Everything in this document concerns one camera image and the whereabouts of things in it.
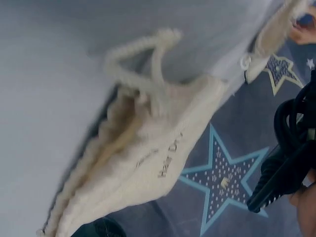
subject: hand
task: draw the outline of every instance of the hand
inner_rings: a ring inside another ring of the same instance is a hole
[[[311,170],[307,177],[313,184],[308,188],[302,186],[289,199],[297,207],[297,219],[304,237],[316,237],[316,170]]]
[[[313,17],[310,25],[295,24],[290,32],[290,38],[297,44],[316,43],[316,7],[310,6],[307,14]]]

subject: white drawstring bag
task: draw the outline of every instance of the white drawstring bag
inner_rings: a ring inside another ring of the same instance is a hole
[[[189,84],[164,81],[162,56],[180,38],[178,31],[161,30],[106,55],[105,71],[120,84],[117,98],[39,236],[70,237],[85,223],[172,189],[228,88],[209,75]],[[154,49],[150,78],[119,65],[149,48]]]
[[[266,23],[258,35],[253,53],[242,62],[247,83],[252,83],[263,71],[270,59],[286,41],[293,22],[304,15],[310,0],[285,0],[283,6]]]

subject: black hair dryer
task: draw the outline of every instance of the black hair dryer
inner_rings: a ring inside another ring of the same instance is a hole
[[[309,170],[316,168],[316,70],[295,99],[278,107],[274,129],[278,146],[262,163],[260,180],[247,202],[255,213],[299,190]]]

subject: grey fabric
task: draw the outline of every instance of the grey fabric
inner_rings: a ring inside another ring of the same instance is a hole
[[[113,81],[107,49],[161,27],[183,40],[168,80],[242,81],[240,57],[275,0],[0,0],[1,236],[34,236]]]

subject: star pattern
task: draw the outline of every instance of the star pattern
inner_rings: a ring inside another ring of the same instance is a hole
[[[293,62],[287,58],[278,57],[274,54],[271,56],[264,71],[269,73],[274,96],[286,80],[298,85],[300,88],[304,87],[302,82],[293,72],[292,67]]]
[[[315,67],[314,60],[313,59],[307,59],[306,65],[310,68],[310,70],[313,69]]]
[[[246,201],[252,194],[247,180],[268,149],[231,159],[215,129],[210,126],[208,164],[184,169],[179,178],[205,193],[200,236],[229,204],[247,210]],[[268,216],[264,210],[259,214]]]

